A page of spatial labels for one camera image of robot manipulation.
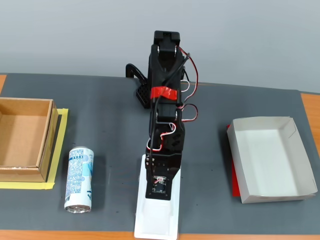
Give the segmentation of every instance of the black cable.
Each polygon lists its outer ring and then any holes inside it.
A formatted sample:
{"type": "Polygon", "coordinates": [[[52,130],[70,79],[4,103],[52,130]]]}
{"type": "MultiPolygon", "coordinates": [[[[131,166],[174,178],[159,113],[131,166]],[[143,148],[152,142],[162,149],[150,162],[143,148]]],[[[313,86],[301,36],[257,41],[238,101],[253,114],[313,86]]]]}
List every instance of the black cable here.
{"type": "MultiPolygon", "coordinates": [[[[163,81],[165,84],[164,84],[164,87],[167,87],[168,84],[170,83],[170,81],[173,79],[173,77],[176,75],[177,72],[179,72],[179,70],[185,65],[185,63],[187,62],[187,60],[189,59],[189,53],[187,54],[187,56],[185,56],[185,59],[183,60],[183,62],[170,74],[168,75],[165,80],[163,81]]],[[[155,101],[155,105],[154,105],[154,111],[153,111],[153,114],[152,114],[152,119],[151,119],[151,142],[150,142],[150,153],[149,153],[149,169],[150,169],[150,180],[151,182],[153,181],[153,178],[152,178],[152,151],[153,151],[153,145],[154,145],[154,135],[155,135],[155,127],[156,127],[156,117],[157,117],[157,111],[158,111],[158,105],[159,105],[159,100],[163,94],[163,91],[162,93],[159,95],[159,97],[157,98],[157,100],[155,101]]]]}
{"type": "Polygon", "coordinates": [[[188,77],[188,74],[187,74],[187,71],[186,71],[185,69],[183,69],[183,72],[184,72],[184,74],[185,74],[185,76],[186,76],[187,81],[190,82],[189,77],[188,77]]]}

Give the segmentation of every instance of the wooden table edge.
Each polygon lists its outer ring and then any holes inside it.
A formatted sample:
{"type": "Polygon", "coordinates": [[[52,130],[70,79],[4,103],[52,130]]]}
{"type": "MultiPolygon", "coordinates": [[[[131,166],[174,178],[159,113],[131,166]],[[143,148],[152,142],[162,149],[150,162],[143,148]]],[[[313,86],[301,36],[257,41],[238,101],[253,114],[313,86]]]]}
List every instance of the wooden table edge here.
{"type": "MultiPolygon", "coordinates": [[[[0,75],[0,93],[6,75],[0,75]]],[[[310,124],[312,135],[320,153],[320,95],[301,93],[301,98],[310,124]]],[[[135,239],[127,231],[44,231],[44,230],[0,230],[0,240],[111,240],[135,239]]],[[[180,234],[179,240],[320,240],[320,235],[247,235],[247,234],[180,234]]]]}

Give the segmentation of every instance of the red tape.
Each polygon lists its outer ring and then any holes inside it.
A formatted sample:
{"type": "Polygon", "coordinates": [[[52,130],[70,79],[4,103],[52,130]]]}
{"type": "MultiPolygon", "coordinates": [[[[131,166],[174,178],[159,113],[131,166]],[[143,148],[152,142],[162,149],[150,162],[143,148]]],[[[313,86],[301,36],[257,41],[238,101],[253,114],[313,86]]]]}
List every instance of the red tape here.
{"type": "Polygon", "coordinates": [[[151,88],[150,99],[162,96],[166,99],[177,100],[177,90],[173,90],[167,86],[154,86],[151,88]]]}

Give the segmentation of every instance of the table surface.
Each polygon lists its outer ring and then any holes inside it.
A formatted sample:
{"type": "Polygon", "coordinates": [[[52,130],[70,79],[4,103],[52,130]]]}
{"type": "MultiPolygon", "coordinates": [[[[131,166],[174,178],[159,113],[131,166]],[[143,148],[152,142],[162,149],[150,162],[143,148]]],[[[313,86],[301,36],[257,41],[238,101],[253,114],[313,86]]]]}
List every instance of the table surface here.
{"type": "MultiPolygon", "coordinates": [[[[0,89],[6,76],[0,76],[0,89]]],[[[311,131],[318,152],[320,151],[320,96],[302,93],[302,100],[307,113],[311,131]]],[[[17,230],[2,230],[0,235],[5,239],[87,239],[89,236],[95,239],[133,239],[132,232],[78,232],[78,231],[17,231],[17,230]]],[[[213,235],[213,234],[181,234],[179,239],[320,239],[319,236],[288,236],[288,235],[213,235]]]]}

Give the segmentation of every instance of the blue and white can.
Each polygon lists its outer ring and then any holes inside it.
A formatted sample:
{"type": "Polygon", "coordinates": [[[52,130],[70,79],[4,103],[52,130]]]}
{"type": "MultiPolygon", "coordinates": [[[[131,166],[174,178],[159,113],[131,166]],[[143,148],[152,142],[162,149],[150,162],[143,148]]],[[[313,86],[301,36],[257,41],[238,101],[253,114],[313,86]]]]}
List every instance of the blue and white can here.
{"type": "Polygon", "coordinates": [[[87,147],[74,147],[69,152],[64,209],[71,213],[91,211],[91,178],[94,152],[87,147]]]}

